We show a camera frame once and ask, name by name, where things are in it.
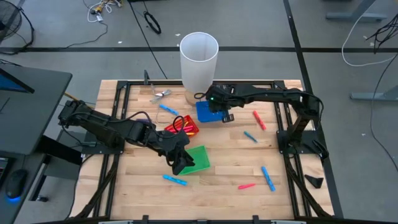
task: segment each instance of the monitor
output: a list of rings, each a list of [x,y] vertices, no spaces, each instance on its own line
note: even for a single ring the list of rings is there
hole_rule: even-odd
[[[33,93],[35,90],[0,68],[0,90]]]

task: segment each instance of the light blue marker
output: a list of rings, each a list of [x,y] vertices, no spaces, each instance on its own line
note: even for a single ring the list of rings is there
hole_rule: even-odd
[[[269,185],[269,188],[271,189],[272,192],[274,192],[275,191],[275,187],[274,187],[274,184],[271,181],[271,178],[268,175],[266,167],[262,166],[261,170],[264,173],[264,177],[266,177],[266,179],[267,179],[267,183]]]
[[[163,175],[163,178],[165,178],[166,180],[169,180],[169,181],[172,181],[172,182],[187,186],[187,181],[176,179],[176,178],[171,177],[169,175]]]
[[[167,107],[165,105],[159,105],[159,106],[160,106],[160,108],[162,108],[162,109],[174,114],[175,116],[178,116],[178,111],[173,110],[172,108],[169,108],[169,107]]]
[[[247,131],[243,132],[247,137],[249,137],[250,139],[252,139],[255,143],[257,143],[257,140],[251,135],[249,134]]]

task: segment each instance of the wooden board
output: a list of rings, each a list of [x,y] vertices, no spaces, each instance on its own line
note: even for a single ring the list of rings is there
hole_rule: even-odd
[[[96,110],[111,114],[116,82],[102,81]],[[288,88],[302,87],[300,80],[286,80],[285,84]],[[126,143],[125,153],[119,162],[111,218],[141,219],[143,215],[149,215],[150,219],[156,220],[247,220],[253,215],[259,215],[260,219],[266,220],[293,218],[284,161],[277,150],[277,122],[273,103],[253,102],[245,108],[233,108],[235,121],[231,123],[200,123],[195,107],[185,101],[183,86],[156,86],[157,92],[166,89],[172,90],[172,95],[166,96],[162,104],[172,107],[181,115],[189,114],[200,129],[200,132],[191,138],[191,143],[186,149],[205,145],[211,168],[180,176],[180,179],[188,182],[188,186],[177,185],[162,178],[163,174],[172,174],[171,167],[166,164],[164,157],[157,156],[150,149]],[[123,96],[124,93],[121,94],[119,105]],[[149,86],[133,86],[127,116],[144,110],[155,120],[157,105],[149,101],[152,97]],[[253,110],[257,110],[265,122],[265,131],[256,123],[252,115]],[[158,116],[160,122],[172,122],[173,118],[170,113],[162,110]],[[158,124],[157,129],[163,129],[166,125]],[[243,131],[255,136],[258,144],[248,139]],[[304,174],[325,176],[321,161],[316,155],[307,154],[300,157]],[[102,160],[103,156],[93,156],[81,168],[72,216],[86,205],[96,190]],[[275,192],[270,191],[261,166],[267,167],[276,187]],[[256,186],[238,190],[239,185],[250,183],[255,183]],[[333,214],[326,182],[321,189],[315,189],[307,180],[306,185],[317,202],[328,213]],[[304,215],[299,190],[297,198],[301,214]]]

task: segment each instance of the green block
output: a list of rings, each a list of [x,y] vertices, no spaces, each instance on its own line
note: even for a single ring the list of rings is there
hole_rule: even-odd
[[[205,146],[187,149],[187,153],[192,156],[195,165],[193,167],[185,167],[179,175],[191,174],[210,167],[209,157],[207,156]]]

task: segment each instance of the gray floor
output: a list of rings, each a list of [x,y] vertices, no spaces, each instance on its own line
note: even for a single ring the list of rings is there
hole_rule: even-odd
[[[86,0],[87,4],[96,2]],[[290,0],[290,3],[302,47],[341,47],[352,23],[327,21],[325,13],[352,10],[359,1]],[[133,6],[138,11],[144,10],[141,2]],[[151,46],[175,47],[184,35],[195,31],[212,34],[221,46],[294,46],[282,1],[169,0],[148,1],[147,6],[163,30],[159,36],[144,26]],[[62,0],[29,0],[23,8],[36,29],[34,47],[64,47],[94,39],[104,30],[103,26],[86,21],[86,7],[80,0],[71,0],[68,4]],[[389,21],[397,10],[396,1],[385,0],[377,1],[369,11],[386,13]],[[108,34],[85,47],[146,46],[128,5],[114,8],[111,14],[105,12],[103,17],[109,25]],[[358,24],[347,47],[371,47],[363,36],[370,36],[381,24]],[[19,33],[27,38],[29,30],[26,25],[25,22]],[[21,44],[21,39],[15,36],[5,40],[1,47]],[[386,43],[386,47],[397,46],[397,39]],[[169,78],[180,78],[178,52],[155,54]],[[374,62],[391,56],[346,55],[352,63]],[[325,103],[322,123],[344,216],[398,222],[398,173],[371,137],[370,104],[351,101],[348,97],[352,91],[373,91],[386,64],[350,67],[338,53],[310,53],[304,57],[314,93]],[[96,100],[102,79],[142,78],[144,69],[152,79],[162,78],[148,52],[24,53],[1,58],[26,67],[70,72],[73,78],[67,91],[91,102]],[[397,69],[398,62],[386,73],[380,90],[398,82],[394,76]],[[215,78],[302,79],[302,76],[295,53],[220,52]],[[398,122],[394,119],[397,112],[395,103],[375,103],[374,130],[393,156],[398,154],[394,141],[398,129]],[[53,118],[46,135],[55,138],[59,130],[57,119]],[[49,179],[42,194],[48,195],[51,201],[46,204],[26,203],[17,223],[64,218],[72,203],[73,184],[73,181]]]

